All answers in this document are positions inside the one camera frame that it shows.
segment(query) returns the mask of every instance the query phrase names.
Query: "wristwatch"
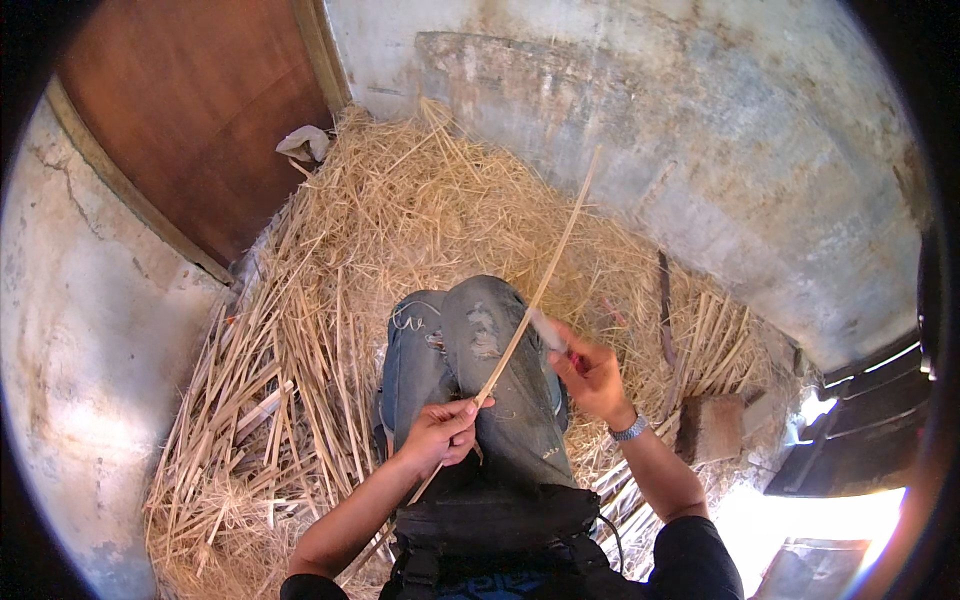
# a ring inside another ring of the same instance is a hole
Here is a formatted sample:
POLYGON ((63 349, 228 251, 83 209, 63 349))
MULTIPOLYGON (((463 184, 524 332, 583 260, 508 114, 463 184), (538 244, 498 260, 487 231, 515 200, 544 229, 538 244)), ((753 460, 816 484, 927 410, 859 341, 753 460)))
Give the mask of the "wristwatch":
POLYGON ((634 424, 631 425, 629 428, 625 429, 624 431, 613 431, 609 427, 607 427, 607 429, 610 430, 610 435, 613 436, 615 440, 617 440, 618 442, 626 442, 627 440, 632 440, 636 436, 643 433, 643 430, 649 426, 650 426, 650 422, 647 420, 647 418, 644 417, 643 415, 638 414, 636 415, 636 420, 634 421, 634 424))

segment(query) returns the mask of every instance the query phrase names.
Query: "fingers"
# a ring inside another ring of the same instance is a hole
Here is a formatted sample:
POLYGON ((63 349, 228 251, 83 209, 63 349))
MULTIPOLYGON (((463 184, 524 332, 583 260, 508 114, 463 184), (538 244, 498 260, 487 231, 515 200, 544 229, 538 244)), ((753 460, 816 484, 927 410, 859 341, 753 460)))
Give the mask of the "fingers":
POLYGON ((450 447, 444 453, 441 462, 444 467, 456 465, 467 458, 467 455, 473 449, 473 442, 476 440, 476 427, 471 425, 464 431, 450 438, 450 447))
POLYGON ((571 396, 577 397, 587 390, 587 382, 577 372, 573 361, 559 352, 550 352, 547 360, 550 361, 550 366, 564 382, 571 396))
POLYGON ((437 424, 437 429, 443 432, 444 436, 452 438, 461 431, 467 429, 477 418, 477 407, 473 402, 468 402, 467 407, 462 411, 437 424))
MULTIPOLYGON (((488 396, 480 408, 493 406, 495 402, 496 400, 488 396)), ((444 404, 427 404, 423 407, 421 414, 434 421, 431 427, 436 428, 438 435, 452 438, 473 425, 477 418, 477 407, 473 403, 473 398, 464 398, 444 404)))
MULTIPOLYGON (((487 399, 484 400, 483 406, 480 408, 487 408, 493 406, 496 400, 493 399, 493 396, 487 396, 487 399)), ((450 400, 443 404, 427 404, 423 407, 422 412, 429 414, 436 420, 448 420, 451 417, 456 416, 457 414, 463 412, 465 408, 473 404, 473 398, 464 398, 462 400, 450 400)))
POLYGON ((593 344, 584 342, 579 337, 577 337, 577 334, 574 333, 573 330, 570 329, 569 325, 567 325, 563 321, 559 321, 552 317, 550 317, 549 319, 550 319, 550 323, 554 326, 554 328, 557 329, 557 333, 560 334, 560 337, 564 338, 566 345, 571 350, 573 350, 577 354, 584 354, 585 356, 590 355, 590 351, 593 348, 593 344))

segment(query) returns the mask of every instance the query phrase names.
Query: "wooden door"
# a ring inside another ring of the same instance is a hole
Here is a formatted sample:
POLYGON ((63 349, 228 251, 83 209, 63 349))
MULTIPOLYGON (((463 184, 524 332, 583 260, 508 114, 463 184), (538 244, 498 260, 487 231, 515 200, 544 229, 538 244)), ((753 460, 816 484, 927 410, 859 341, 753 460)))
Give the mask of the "wooden door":
POLYGON ((332 126, 289 0, 105 0, 58 73, 124 175, 224 266, 302 180, 277 142, 332 126))

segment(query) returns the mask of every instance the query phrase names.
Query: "knife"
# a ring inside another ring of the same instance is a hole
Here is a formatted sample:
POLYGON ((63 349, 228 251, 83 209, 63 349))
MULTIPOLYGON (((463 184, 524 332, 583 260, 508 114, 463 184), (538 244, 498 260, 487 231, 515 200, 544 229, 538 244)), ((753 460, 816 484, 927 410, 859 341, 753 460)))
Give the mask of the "knife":
POLYGON ((583 375, 587 372, 587 361, 582 355, 570 350, 564 338, 561 337, 560 332, 557 331, 557 328, 554 327, 552 323, 550 323, 550 320, 540 309, 530 309, 530 324, 534 327, 548 348, 555 352, 559 352, 570 359, 570 362, 573 363, 573 368, 577 370, 577 373, 583 375))

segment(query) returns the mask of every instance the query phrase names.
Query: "dry straw pile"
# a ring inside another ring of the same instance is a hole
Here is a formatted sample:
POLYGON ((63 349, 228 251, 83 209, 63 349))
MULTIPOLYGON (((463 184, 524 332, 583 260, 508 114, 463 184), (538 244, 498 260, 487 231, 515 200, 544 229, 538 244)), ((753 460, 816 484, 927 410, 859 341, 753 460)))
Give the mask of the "dry straw pile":
MULTIPOLYGON (((386 123, 347 108, 336 134, 268 229, 257 276, 213 323, 149 490, 148 550, 180 598, 276 597, 299 534, 375 468, 368 413, 396 302, 481 273, 529 298, 570 214, 568 197, 459 134, 437 103, 386 123)), ((680 398, 755 388, 770 371, 749 312, 707 278, 671 271, 673 368, 657 248, 595 208, 541 304, 617 349, 628 395, 666 436, 680 398)), ((575 412, 566 445, 627 542, 625 574, 641 574, 638 541, 656 519, 604 426, 575 412)), ((375 597, 389 560, 382 549, 348 592, 375 597)))

